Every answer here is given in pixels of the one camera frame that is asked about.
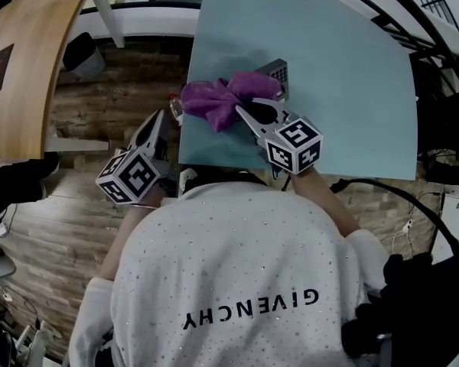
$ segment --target wooden floor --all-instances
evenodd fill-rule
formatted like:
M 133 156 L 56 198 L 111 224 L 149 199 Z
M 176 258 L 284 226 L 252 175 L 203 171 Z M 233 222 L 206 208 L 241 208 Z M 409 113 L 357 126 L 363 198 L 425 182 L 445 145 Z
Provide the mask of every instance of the wooden floor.
M 128 42 L 117 50 L 102 44 L 106 70 L 85 82 L 61 73 L 54 100 L 54 124 L 66 137 L 110 140 L 112 148 L 124 145 L 133 131 L 158 108 L 168 105 L 168 94 L 179 93 L 186 81 L 191 40 L 159 38 Z M 169 157 L 177 159 L 178 129 L 172 129 Z M 14 301 L 8 304 L 21 325 L 34 325 L 35 315 L 24 307 L 26 297 L 46 320 L 62 332 L 49 353 L 62 359 L 88 281 L 96 274 L 114 238 L 125 210 L 108 201 L 94 180 L 112 154 L 64 155 L 61 169 L 47 179 L 50 196 L 17 208 L 11 232 L 0 245 L 17 265 L 17 272 L 0 284 L 9 286 Z M 282 181 L 275 182 L 280 187 Z M 424 181 L 394 181 L 396 186 L 421 196 L 441 187 Z M 340 198 L 359 217 L 363 227 L 385 239 L 391 251 L 396 231 L 414 217 L 410 238 L 414 253 L 425 251 L 432 230 L 423 216 L 401 199 L 372 187 L 357 186 Z M 438 210 L 438 197 L 422 196 Z M 10 222 L 14 207 L 8 211 Z M 408 257 L 406 235 L 394 239 L 394 252 Z

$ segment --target purple towel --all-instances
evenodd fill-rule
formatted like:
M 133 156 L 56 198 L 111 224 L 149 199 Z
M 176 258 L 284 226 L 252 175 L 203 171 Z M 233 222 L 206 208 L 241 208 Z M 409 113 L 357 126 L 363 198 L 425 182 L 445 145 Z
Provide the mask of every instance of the purple towel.
M 181 93 L 182 109 L 207 120 L 215 132 L 221 132 L 239 121 L 237 105 L 253 98 L 277 100 L 282 86 L 277 79 L 257 72 L 237 72 L 228 82 L 188 83 Z

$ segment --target white sweatshirt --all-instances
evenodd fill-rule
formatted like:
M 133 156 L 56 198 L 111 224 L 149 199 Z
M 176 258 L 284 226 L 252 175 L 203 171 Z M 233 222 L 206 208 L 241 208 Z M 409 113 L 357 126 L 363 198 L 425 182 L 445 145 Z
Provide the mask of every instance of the white sweatshirt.
M 293 193 L 199 187 L 136 227 L 113 283 L 91 280 L 70 363 L 94 366 L 113 327 L 116 367 L 350 365 L 341 326 L 385 286 L 387 258 Z

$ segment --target trash bin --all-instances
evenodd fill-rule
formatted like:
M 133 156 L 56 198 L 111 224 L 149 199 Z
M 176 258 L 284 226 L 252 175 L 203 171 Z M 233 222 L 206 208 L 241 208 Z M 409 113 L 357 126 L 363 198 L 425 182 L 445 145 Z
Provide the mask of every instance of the trash bin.
M 89 33 L 82 33 L 72 40 L 64 52 L 65 68 L 83 79 L 99 75 L 106 66 L 99 48 Z

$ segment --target light blue table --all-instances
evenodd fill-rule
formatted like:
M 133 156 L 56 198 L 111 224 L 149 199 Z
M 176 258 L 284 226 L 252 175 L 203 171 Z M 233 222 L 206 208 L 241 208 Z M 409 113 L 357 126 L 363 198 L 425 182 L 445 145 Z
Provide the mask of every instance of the light blue table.
M 417 121 L 406 50 L 338 0 L 203 0 L 189 82 L 288 62 L 294 112 L 324 134 L 326 174 L 414 179 Z M 243 124 L 184 116 L 179 161 L 266 168 Z

